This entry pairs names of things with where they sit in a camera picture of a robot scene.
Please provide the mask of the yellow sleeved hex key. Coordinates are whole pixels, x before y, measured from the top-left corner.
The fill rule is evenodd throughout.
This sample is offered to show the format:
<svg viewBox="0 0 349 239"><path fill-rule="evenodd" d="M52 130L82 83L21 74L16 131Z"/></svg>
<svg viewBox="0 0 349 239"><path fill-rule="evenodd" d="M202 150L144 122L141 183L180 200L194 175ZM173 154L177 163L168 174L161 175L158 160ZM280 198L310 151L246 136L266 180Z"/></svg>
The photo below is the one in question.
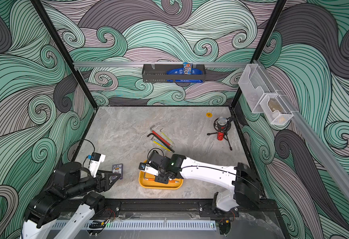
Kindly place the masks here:
<svg viewBox="0 0 349 239"><path fill-rule="evenodd" d="M165 144L160 143L159 141L157 141L157 140L155 140L155 139L153 139L153 138L151 138L150 140L151 140L153 143L155 143L156 145L159 145L160 147L164 148L165 150L172 152L172 150L171 150L170 148L168 148Z"/></svg>

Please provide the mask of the orange sleeved hex key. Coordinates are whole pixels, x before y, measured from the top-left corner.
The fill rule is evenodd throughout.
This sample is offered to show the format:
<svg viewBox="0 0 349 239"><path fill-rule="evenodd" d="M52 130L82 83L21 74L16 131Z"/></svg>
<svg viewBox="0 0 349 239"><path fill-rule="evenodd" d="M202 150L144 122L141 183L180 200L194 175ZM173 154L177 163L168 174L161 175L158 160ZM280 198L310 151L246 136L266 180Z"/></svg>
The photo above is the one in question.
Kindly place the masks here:
<svg viewBox="0 0 349 239"><path fill-rule="evenodd" d="M160 179L160 178L156 179L156 178L145 178L144 177L144 180L154 181L154 182L162 183L162 184L179 183L179 181L177 181L177 180L168 180L168 179Z"/></svg>

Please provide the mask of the large black hex key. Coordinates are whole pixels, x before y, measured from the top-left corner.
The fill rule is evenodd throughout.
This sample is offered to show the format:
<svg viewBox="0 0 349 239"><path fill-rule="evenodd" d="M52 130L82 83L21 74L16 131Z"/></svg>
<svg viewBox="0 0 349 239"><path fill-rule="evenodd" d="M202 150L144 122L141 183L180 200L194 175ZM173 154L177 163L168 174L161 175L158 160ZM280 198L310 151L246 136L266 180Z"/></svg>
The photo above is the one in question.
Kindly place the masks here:
<svg viewBox="0 0 349 239"><path fill-rule="evenodd" d="M165 144L168 148L170 148L170 149L172 150L172 153L175 152L175 151L172 149L172 147L171 147L168 143L166 143L165 140L161 139L158 135L156 135L156 134L154 134L154 133L151 132L151 133L149 133L149 134L147 135L147 137L150 137L150 136L152 136L153 139L159 141L160 143Z"/></svg>

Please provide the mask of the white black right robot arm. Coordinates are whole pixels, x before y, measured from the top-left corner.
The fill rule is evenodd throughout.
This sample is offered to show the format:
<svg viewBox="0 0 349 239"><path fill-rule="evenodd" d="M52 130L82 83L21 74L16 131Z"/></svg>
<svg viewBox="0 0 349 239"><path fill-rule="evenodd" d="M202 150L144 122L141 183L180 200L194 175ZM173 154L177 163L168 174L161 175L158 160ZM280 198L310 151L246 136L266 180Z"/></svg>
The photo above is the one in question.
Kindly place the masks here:
<svg viewBox="0 0 349 239"><path fill-rule="evenodd" d="M170 158L153 151L139 170L155 176L155 182L168 184L173 179L194 179L221 186L214 207L228 212L241 206L257 209L260 204L260 182L256 173L245 163L236 166L213 165L190 157L173 154Z"/></svg>

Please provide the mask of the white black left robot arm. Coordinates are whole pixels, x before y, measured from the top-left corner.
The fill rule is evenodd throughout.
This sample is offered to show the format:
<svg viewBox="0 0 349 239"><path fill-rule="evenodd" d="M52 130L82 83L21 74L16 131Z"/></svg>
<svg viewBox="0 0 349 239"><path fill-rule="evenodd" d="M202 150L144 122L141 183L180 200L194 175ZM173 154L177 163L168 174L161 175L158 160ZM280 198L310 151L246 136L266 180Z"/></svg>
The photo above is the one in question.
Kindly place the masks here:
<svg viewBox="0 0 349 239"><path fill-rule="evenodd" d="M75 238L92 217L106 211L105 197L101 193L111 189L121 174L102 170L82 177L83 171L90 173L79 162L69 162L55 170L52 185L36 195L25 211L22 239L47 238L70 199L80 195L83 196L80 205L56 235L57 239Z"/></svg>

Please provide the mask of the blue playing cards box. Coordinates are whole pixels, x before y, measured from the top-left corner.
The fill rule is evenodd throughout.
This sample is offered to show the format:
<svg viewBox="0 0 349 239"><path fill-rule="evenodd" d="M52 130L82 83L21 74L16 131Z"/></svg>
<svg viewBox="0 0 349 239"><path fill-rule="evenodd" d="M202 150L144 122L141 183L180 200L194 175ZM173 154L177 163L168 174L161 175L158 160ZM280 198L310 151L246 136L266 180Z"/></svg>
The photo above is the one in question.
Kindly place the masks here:
<svg viewBox="0 0 349 239"><path fill-rule="evenodd" d="M122 163L113 164L112 165L112 172L115 174L119 174L120 180L123 179L123 164Z"/></svg>

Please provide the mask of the yellow storage tray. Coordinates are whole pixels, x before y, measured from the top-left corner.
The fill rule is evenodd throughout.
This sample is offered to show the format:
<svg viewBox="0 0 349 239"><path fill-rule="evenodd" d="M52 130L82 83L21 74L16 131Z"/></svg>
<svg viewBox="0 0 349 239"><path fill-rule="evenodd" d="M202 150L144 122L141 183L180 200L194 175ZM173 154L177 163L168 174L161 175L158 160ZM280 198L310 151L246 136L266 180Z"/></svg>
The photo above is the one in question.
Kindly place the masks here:
<svg viewBox="0 0 349 239"><path fill-rule="evenodd" d="M154 167L154 168L157 169L157 166L155 166L154 164L151 165L150 163L148 163L147 160L144 163L149 164L151 167ZM179 179L179 178L174 179L174 180L179 181L179 183L162 184L162 183L157 183L157 182L154 182L154 181L144 180L144 177L145 178L156 178L156 179L158 179L159 176L154 176L154 175L151 175L151 174L144 173L144 172L140 171L140 174L139 174L139 184L143 188L147 188L147 189L176 190L176 189L179 189L183 185L183 179Z"/></svg>

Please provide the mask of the black microphone tripod stand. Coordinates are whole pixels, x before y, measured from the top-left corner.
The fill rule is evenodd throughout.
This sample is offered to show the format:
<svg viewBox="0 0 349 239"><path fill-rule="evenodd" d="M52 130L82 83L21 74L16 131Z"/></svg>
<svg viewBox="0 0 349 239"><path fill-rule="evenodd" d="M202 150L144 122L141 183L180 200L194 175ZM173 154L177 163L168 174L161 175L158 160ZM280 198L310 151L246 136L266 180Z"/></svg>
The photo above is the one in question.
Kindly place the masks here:
<svg viewBox="0 0 349 239"><path fill-rule="evenodd" d="M232 121L233 117L219 117L213 122L215 132L207 133L208 136L216 134L218 141L226 140L231 151L233 149L228 138L228 131L231 129Z"/></svg>

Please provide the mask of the red glitter microphone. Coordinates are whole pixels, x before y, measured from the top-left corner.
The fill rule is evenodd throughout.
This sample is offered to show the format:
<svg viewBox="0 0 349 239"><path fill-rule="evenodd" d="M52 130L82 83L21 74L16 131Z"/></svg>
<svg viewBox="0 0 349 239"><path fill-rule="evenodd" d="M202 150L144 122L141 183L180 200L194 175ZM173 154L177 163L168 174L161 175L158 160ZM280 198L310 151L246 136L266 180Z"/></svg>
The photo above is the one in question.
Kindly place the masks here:
<svg viewBox="0 0 349 239"><path fill-rule="evenodd" d="M225 117L219 117L216 121L216 125L218 129L217 139L219 141L222 141L224 139L225 131L228 126L228 119Z"/></svg>

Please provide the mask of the blue snack package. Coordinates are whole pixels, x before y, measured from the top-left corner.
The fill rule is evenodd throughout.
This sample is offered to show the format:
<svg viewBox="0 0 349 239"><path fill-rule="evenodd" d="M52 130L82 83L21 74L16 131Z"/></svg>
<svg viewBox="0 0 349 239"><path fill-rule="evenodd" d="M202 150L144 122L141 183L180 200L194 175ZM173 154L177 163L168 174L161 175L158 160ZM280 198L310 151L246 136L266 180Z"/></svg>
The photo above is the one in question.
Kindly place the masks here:
<svg viewBox="0 0 349 239"><path fill-rule="evenodd" d="M191 63L183 63L181 68L166 72L169 76L167 82L174 83L201 83L205 80L203 70L197 69Z"/></svg>

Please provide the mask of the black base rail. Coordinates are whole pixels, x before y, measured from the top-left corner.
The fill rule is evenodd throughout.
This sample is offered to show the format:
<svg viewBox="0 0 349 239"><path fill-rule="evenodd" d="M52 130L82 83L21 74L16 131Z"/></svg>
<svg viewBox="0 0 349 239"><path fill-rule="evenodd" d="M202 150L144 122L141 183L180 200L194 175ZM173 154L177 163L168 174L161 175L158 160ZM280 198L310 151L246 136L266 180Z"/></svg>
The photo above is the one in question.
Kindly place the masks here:
<svg viewBox="0 0 349 239"><path fill-rule="evenodd" d="M227 212L213 206L213 199L106 199L105 205L117 215L121 213L193 213L200 217L215 219L238 217L240 213L253 216L268 214L281 216L277 203L266 199L260 200L257 209L237 206Z"/></svg>

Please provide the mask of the black wall shelf basket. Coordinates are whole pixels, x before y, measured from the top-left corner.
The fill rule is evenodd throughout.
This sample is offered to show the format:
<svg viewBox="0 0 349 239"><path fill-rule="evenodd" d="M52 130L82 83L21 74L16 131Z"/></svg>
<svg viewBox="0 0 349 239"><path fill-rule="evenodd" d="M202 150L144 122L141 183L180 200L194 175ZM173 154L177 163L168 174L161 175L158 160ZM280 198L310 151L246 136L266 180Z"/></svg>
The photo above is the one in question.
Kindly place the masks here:
<svg viewBox="0 0 349 239"><path fill-rule="evenodd" d="M202 83L206 69L202 64L145 64L142 69L146 83Z"/></svg>

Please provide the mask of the large clear wall bin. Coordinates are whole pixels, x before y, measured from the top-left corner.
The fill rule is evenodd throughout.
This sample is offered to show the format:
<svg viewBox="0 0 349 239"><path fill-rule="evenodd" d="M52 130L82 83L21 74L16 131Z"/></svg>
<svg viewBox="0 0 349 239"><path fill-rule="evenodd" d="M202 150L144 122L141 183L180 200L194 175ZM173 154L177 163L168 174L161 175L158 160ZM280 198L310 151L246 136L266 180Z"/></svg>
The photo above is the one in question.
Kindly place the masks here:
<svg viewBox="0 0 349 239"><path fill-rule="evenodd" d="M262 113L260 102L274 91L264 70L258 64L247 64L238 83L251 112Z"/></svg>

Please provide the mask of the small clear wall bin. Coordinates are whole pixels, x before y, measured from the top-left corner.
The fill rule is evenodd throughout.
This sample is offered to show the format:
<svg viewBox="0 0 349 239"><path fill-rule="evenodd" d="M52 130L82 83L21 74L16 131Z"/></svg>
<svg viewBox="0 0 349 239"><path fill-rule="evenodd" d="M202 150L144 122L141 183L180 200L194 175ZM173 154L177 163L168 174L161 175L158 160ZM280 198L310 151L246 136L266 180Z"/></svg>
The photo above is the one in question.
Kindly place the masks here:
<svg viewBox="0 0 349 239"><path fill-rule="evenodd" d="M260 101L260 106L267 120L272 125L286 125L293 117L290 109L276 93L265 94Z"/></svg>

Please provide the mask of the aluminium right wall rail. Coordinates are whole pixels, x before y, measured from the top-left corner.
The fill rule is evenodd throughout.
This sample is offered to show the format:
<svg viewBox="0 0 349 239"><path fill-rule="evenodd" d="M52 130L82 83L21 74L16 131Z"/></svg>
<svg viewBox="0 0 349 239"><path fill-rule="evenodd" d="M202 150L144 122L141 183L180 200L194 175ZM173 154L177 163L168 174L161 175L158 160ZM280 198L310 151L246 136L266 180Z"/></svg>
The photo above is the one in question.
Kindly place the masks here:
<svg viewBox="0 0 349 239"><path fill-rule="evenodd" d="M273 87L275 93L280 98L280 104L284 106L287 111L292 113L292 122L305 139L313 154L320 160L320 164L327 170L331 178L334 180L338 188L342 191L349 202L349 175L336 160L332 152L319 138L313 128L308 124L302 114L291 103L290 98L272 79L264 65L259 60L254 60L253 62L259 65L262 73L266 76L267 81L270 83L271 87Z"/></svg>

